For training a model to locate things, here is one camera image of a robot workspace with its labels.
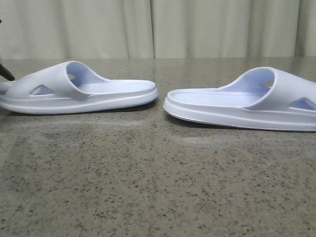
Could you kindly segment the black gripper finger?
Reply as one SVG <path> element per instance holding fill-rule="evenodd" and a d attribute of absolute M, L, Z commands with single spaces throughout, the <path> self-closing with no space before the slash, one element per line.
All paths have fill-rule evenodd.
<path fill-rule="evenodd" d="M 15 77 L 13 76 L 13 74 L 7 68 L 5 68 L 2 64 L 0 64 L 0 75 L 4 77 L 5 79 L 7 79 L 8 81 L 15 80 Z"/>

